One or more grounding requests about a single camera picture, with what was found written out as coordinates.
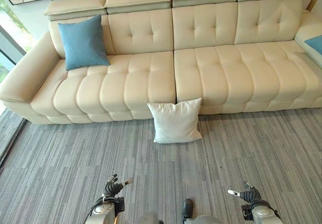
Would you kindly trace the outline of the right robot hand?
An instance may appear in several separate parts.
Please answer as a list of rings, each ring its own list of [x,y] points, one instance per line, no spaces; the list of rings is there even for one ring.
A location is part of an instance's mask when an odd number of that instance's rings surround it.
[[[247,203],[253,203],[262,200],[259,191],[251,185],[248,181],[243,181],[245,191],[237,192],[234,190],[228,190],[228,194],[241,198]]]

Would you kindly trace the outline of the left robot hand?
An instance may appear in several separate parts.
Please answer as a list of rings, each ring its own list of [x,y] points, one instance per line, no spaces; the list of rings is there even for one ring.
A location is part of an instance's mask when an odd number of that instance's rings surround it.
[[[133,183],[132,179],[128,179],[124,183],[117,183],[117,181],[118,181],[118,175],[117,174],[113,174],[112,176],[110,176],[109,179],[107,180],[104,188],[103,188],[102,196],[114,197],[125,186],[128,186],[128,185]]]

